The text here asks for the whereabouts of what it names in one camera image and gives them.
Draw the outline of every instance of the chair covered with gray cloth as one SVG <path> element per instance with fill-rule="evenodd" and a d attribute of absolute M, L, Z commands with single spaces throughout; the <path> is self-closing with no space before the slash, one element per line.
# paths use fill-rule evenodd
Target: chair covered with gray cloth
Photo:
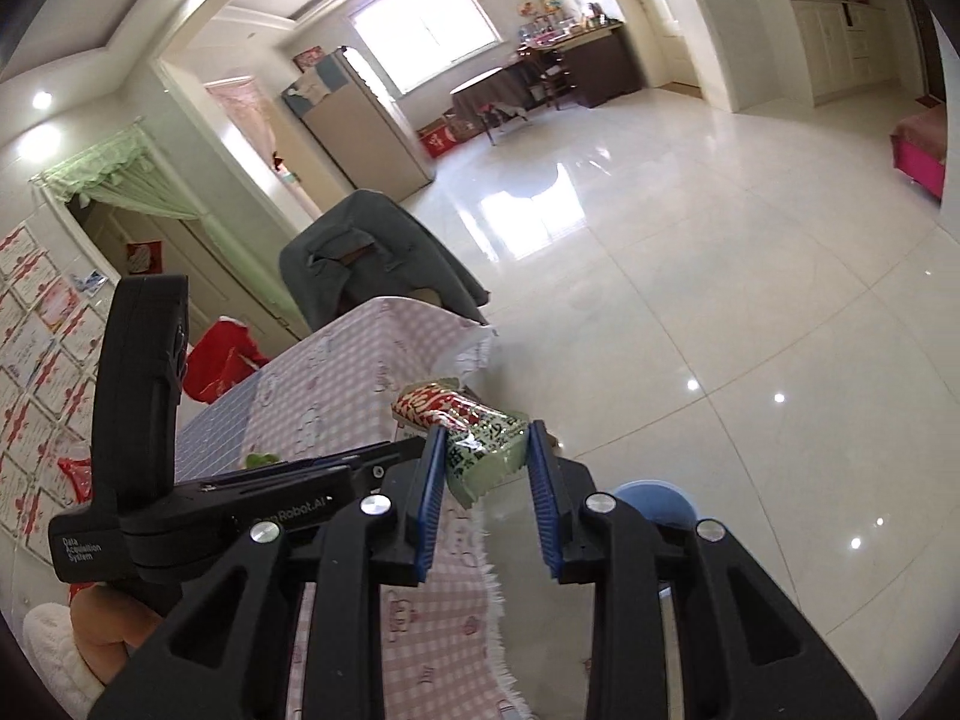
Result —
<path fill-rule="evenodd" d="M 280 275 L 317 331 L 381 295 L 434 290 L 443 308 L 485 322 L 490 294 L 415 218 L 379 191 L 349 194 L 280 252 Z"/>

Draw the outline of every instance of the window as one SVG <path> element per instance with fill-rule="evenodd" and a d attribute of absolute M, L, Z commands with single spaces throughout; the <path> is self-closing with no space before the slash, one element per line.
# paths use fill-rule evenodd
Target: window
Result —
<path fill-rule="evenodd" d="M 499 42 L 476 0 L 377 0 L 352 20 L 402 94 Z"/>

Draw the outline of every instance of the white fuzzy fabric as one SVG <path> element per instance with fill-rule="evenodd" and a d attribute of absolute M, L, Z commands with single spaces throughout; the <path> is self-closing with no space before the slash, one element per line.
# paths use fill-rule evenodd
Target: white fuzzy fabric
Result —
<path fill-rule="evenodd" d="M 85 720 L 104 685 L 93 676 L 73 640 L 70 610 L 41 604 L 23 620 L 23 650 L 47 689 L 74 720 Z"/>

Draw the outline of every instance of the brown cloth cover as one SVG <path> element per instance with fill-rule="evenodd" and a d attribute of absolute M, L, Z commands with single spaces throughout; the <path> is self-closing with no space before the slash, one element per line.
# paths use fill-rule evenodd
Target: brown cloth cover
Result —
<path fill-rule="evenodd" d="M 894 129 L 893 137 L 916 146 L 937 162 L 947 160 L 947 106 L 938 105 L 910 116 Z"/>
<path fill-rule="evenodd" d="M 477 116 L 480 108 L 492 103 L 506 103 L 522 108 L 527 101 L 527 94 L 505 68 L 497 68 L 461 84 L 450 92 L 450 98 L 458 117 L 477 127 L 483 127 L 483 122 Z"/>

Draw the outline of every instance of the trash bin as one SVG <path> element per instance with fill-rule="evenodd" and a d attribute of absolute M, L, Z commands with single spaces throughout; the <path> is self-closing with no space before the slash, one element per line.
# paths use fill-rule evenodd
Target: trash bin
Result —
<path fill-rule="evenodd" d="M 658 525 L 692 530 L 700 519 L 697 509 L 680 488 L 669 482 L 639 480 L 620 485 L 613 496 L 629 503 Z"/>

